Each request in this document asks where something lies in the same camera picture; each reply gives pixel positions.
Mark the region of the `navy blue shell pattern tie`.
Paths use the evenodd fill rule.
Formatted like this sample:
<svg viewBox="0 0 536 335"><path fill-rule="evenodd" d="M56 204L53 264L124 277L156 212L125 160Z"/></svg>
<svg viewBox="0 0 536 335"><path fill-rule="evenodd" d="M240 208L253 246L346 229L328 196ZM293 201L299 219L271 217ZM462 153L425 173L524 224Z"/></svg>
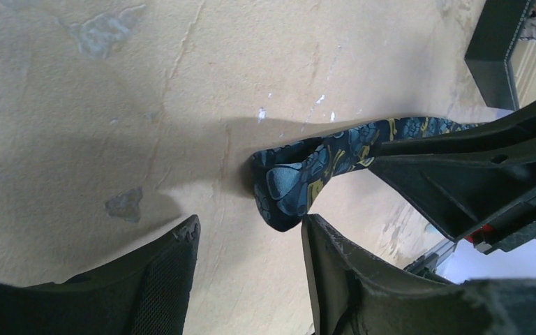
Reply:
<svg viewBox="0 0 536 335"><path fill-rule="evenodd" d="M302 221L332 177L368 168L377 144L470 128L474 124L440 117L381 119L257 151L251 175L258 211L268 226L286 232Z"/></svg>

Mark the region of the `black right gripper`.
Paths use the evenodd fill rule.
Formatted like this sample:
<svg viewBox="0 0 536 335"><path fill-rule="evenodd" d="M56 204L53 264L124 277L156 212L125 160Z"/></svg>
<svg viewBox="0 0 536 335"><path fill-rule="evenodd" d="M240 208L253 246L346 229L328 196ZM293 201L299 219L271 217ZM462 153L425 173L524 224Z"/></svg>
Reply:
<svg viewBox="0 0 536 335"><path fill-rule="evenodd" d="M536 149L501 148L533 138L536 101L468 130L384 142L371 171L447 238L510 252L536 239Z"/></svg>

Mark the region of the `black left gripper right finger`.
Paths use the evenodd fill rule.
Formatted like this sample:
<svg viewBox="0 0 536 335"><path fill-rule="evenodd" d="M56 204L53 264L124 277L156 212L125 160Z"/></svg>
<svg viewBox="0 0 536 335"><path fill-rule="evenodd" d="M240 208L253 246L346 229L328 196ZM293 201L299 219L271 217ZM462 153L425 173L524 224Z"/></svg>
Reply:
<svg viewBox="0 0 536 335"><path fill-rule="evenodd" d="M432 281L317 214L303 218L301 238L316 334L536 334L536 278Z"/></svg>

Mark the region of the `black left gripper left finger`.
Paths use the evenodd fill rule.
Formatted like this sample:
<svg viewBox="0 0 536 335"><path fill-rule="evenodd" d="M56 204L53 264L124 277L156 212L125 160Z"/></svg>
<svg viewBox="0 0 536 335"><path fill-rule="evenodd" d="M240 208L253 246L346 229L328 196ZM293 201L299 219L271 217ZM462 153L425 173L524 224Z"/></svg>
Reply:
<svg viewBox="0 0 536 335"><path fill-rule="evenodd" d="M195 215L63 283L0 283L0 334L181 334L198 256Z"/></svg>

